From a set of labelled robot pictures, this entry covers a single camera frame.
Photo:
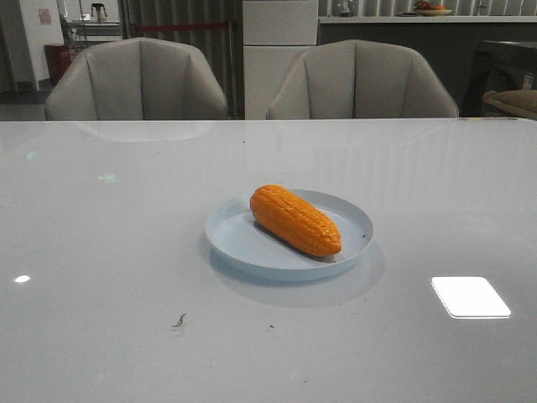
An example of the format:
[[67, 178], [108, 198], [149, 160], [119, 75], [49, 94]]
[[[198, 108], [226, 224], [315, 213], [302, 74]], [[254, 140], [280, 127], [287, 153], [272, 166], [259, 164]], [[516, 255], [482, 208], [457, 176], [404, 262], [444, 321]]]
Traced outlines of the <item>red bin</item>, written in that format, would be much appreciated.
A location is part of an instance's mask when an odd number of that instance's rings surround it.
[[44, 52], [50, 74], [50, 84], [55, 86], [70, 67], [70, 49], [67, 44], [46, 44]]

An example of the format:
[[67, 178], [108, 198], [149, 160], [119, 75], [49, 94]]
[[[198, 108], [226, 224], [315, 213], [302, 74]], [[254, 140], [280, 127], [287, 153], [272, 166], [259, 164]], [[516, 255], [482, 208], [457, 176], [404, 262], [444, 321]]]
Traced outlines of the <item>left beige upholstered chair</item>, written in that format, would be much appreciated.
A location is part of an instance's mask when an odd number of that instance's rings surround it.
[[227, 100], [194, 46], [134, 38], [91, 46], [48, 96], [49, 121], [222, 120]]

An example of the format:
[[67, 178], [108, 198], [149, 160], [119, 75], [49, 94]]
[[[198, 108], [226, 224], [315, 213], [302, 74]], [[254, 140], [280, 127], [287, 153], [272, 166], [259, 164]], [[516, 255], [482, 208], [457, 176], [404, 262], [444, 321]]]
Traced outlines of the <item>dark side table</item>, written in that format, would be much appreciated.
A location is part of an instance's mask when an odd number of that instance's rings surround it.
[[482, 116], [485, 92], [535, 90], [536, 43], [484, 40], [473, 54], [467, 91], [461, 105], [463, 117]]

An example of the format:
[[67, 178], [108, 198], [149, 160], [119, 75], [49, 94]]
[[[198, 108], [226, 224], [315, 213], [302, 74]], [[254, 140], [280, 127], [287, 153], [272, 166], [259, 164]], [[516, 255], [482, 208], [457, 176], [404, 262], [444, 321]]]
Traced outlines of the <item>grey counter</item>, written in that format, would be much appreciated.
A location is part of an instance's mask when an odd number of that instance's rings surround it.
[[417, 50], [428, 60], [461, 113], [477, 45], [484, 40], [536, 43], [536, 19], [514, 16], [320, 19], [318, 44], [345, 39], [398, 44]]

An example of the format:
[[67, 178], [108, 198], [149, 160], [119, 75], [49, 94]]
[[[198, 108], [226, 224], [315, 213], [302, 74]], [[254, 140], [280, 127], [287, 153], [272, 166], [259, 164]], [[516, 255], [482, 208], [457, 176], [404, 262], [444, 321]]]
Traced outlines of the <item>beige upholstered chair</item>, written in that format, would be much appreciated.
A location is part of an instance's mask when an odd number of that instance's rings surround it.
[[419, 52], [349, 39], [297, 54], [266, 117], [455, 118], [458, 114], [455, 101]]
[[48, 96], [49, 121], [222, 120], [227, 100], [194, 46], [134, 38], [91, 46]]

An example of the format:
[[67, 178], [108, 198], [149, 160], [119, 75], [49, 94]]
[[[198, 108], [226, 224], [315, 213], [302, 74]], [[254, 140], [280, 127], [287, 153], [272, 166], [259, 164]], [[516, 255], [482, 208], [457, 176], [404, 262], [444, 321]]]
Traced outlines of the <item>white cabinet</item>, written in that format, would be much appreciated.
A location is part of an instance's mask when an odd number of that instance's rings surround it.
[[264, 119], [293, 57], [316, 45], [317, 1], [242, 3], [244, 107]]

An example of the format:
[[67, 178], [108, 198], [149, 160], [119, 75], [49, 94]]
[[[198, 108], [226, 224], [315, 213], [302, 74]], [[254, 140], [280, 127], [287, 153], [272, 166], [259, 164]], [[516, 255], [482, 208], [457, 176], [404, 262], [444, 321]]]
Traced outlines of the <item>tan cushion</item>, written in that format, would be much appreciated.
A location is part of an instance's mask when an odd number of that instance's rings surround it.
[[483, 94], [482, 100], [490, 113], [536, 119], [536, 90], [490, 91]]

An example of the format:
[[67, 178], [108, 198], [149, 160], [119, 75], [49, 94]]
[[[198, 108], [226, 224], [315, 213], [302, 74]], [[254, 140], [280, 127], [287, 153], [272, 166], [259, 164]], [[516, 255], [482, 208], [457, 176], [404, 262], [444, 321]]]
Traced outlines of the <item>light blue round plate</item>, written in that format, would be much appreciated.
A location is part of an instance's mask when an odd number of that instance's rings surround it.
[[206, 219], [206, 237], [216, 254], [236, 270], [273, 281], [320, 280], [355, 266], [373, 241], [371, 218], [337, 196], [306, 189], [294, 189], [293, 193], [335, 222], [342, 240], [339, 254], [309, 256], [277, 238], [254, 221], [248, 194], [223, 202]]

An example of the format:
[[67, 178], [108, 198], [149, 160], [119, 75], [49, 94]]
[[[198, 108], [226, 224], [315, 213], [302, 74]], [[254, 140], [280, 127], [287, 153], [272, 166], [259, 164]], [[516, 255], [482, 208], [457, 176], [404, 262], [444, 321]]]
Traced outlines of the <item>red barrier belt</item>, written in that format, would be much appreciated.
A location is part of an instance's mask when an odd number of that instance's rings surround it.
[[135, 25], [134, 29], [136, 32], [140, 33], [158, 33], [227, 29], [228, 26], [228, 22], [217, 22], [204, 24]]

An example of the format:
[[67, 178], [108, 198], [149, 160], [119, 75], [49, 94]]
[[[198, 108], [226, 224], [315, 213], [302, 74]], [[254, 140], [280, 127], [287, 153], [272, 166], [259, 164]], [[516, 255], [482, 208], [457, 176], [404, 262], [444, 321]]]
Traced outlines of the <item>fruit bowl on counter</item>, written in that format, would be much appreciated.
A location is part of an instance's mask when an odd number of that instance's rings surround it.
[[444, 4], [436, 4], [431, 1], [419, 0], [414, 3], [414, 11], [425, 17], [446, 16], [452, 13], [452, 10]]

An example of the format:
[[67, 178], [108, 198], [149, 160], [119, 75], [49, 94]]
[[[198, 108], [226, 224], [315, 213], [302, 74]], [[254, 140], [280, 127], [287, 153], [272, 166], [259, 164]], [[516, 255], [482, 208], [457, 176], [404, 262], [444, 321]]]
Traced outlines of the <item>orange plastic corn cob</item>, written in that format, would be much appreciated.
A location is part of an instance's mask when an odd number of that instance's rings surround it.
[[249, 205], [258, 223], [306, 254], [324, 257], [342, 250], [337, 225], [324, 212], [282, 186], [259, 187]]

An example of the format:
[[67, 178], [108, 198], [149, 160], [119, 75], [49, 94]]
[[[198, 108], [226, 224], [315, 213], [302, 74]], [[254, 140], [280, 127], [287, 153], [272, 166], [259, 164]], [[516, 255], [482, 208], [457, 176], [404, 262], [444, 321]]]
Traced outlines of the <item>right beige upholstered chair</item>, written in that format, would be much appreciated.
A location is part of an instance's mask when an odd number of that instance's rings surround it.
[[419, 52], [349, 39], [297, 54], [266, 117], [455, 118], [458, 114], [455, 101]]

